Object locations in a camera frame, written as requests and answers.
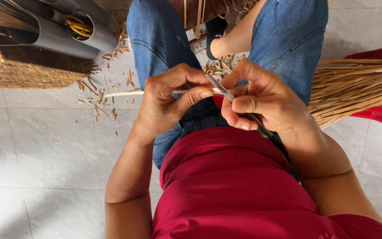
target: red shirt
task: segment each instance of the red shirt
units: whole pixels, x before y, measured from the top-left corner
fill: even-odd
[[[199,130],[169,151],[153,238],[382,239],[367,216],[320,216],[269,140],[236,128]]]

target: knife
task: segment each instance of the knife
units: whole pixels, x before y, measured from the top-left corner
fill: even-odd
[[[215,88],[217,88],[220,93],[226,97],[226,99],[228,99],[229,101],[234,101],[235,97],[233,95],[231,95],[231,93],[229,93],[228,90],[225,89],[225,87],[223,87],[221,84],[219,84],[219,82],[217,82],[215,79],[213,79],[211,76],[209,75],[206,75],[206,78],[207,80],[213,84],[213,86]],[[267,138],[267,139],[270,139],[272,138],[273,134],[271,131],[269,131],[262,123],[262,121],[259,119],[258,116],[256,116],[255,114],[253,113],[237,113],[239,114],[241,117],[244,117],[250,121],[254,121],[256,122],[257,124],[257,129],[255,130],[257,133],[259,133],[262,137],[264,138]]]

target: blue jeans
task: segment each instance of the blue jeans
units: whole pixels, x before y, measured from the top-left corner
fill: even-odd
[[[247,59],[279,75],[308,105],[327,21],[327,0],[267,0],[254,22]],[[127,29],[142,90],[147,77],[180,63],[201,69],[183,23],[168,0],[134,0]],[[154,164],[160,169],[167,152],[180,138],[220,126],[229,125],[212,98],[198,102],[170,130],[156,137]]]

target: woven basket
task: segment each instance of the woven basket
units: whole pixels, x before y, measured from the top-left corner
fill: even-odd
[[[78,58],[15,46],[7,28],[0,27],[0,33],[0,88],[60,89],[88,76]]]

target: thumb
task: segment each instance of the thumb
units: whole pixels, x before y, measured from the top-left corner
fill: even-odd
[[[243,95],[232,102],[232,110],[237,113],[264,114],[278,106],[274,96],[256,97]]]
[[[179,114],[185,114],[185,112],[200,100],[212,96],[212,91],[203,86],[196,86],[185,92],[179,99],[173,102],[169,108],[170,110]]]

